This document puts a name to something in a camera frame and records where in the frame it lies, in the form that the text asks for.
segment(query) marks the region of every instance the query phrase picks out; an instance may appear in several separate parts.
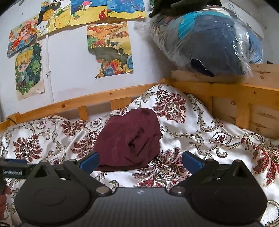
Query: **screw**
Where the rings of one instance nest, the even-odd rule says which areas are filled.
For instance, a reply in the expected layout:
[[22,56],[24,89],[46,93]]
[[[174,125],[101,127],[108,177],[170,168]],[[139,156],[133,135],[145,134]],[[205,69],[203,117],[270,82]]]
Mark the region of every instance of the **screw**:
[[106,187],[106,186],[97,187],[96,192],[101,194],[101,195],[104,195],[104,194],[109,193],[109,188]]
[[177,194],[177,195],[181,195],[185,192],[185,188],[181,187],[181,186],[174,186],[172,188],[172,192]]

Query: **stuffed toy in plastic bag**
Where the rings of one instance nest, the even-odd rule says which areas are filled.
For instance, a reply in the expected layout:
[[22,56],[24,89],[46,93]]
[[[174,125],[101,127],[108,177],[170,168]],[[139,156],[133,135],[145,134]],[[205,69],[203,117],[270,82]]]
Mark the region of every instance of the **stuffed toy in plastic bag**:
[[260,40],[234,12],[217,5],[182,16],[151,18],[153,40],[179,69],[219,75],[252,75],[262,62]]

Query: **wooden bed frame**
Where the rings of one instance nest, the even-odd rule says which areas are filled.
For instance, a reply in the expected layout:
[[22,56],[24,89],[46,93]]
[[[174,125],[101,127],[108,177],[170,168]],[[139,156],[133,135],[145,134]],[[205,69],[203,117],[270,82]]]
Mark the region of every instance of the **wooden bed frame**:
[[[275,68],[274,66],[278,69],[276,74],[278,76],[277,85],[279,86],[279,65],[273,65],[273,69]],[[195,95],[202,101],[213,116],[213,97],[230,98],[234,100],[237,105],[236,125],[244,129],[249,129],[252,105],[259,105],[279,111],[279,88],[244,83],[222,84],[196,81],[177,82],[172,78],[162,79],[160,83],[174,86],[182,92]],[[15,124],[41,119],[43,117],[76,108],[78,109],[80,119],[88,120],[86,106],[110,101],[111,110],[122,109],[131,103],[131,97],[140,96],[154,85],[156,84],[145,84],[90,94],[44,106],[27,113],[15,113],[8,116],[6,121],[0,123],[0,132],[3,132],[7,127]]]
[[[225,77],[207,77],[179,70],[173,71],[172,77],[187,82],[187,91],[203,100],[214,117],[268,138],[279,139],[279,65],[252,64],[251,69],[253,77],[242,77],[238,85],[220,84],[228,83]],[[239,77],[230,77],[230,80],[237,81]],[[203,83],[196,86],[191,82]]]

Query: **dark red cloth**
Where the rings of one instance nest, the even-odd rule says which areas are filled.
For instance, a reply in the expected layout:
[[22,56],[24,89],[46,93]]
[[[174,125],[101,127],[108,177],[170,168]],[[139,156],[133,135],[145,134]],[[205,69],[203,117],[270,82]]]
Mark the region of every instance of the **dark red cloth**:
[[99,153],[97,171],[126,171],[145,168],[160,152],[162,133],[153,110],[133,109],[124,116],[112,116],[94,146]]

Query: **pineapple drawing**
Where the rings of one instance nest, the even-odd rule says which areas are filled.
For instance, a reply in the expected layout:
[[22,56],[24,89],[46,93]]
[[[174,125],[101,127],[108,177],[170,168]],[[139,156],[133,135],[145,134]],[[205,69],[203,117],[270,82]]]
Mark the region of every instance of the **pineapple drawing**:
[[47,21],[49,19],[51,19],[54,15],[54,10],[53,9],[49,9],[47,11],[45,11],[45,13],[43,14],[43,21]]

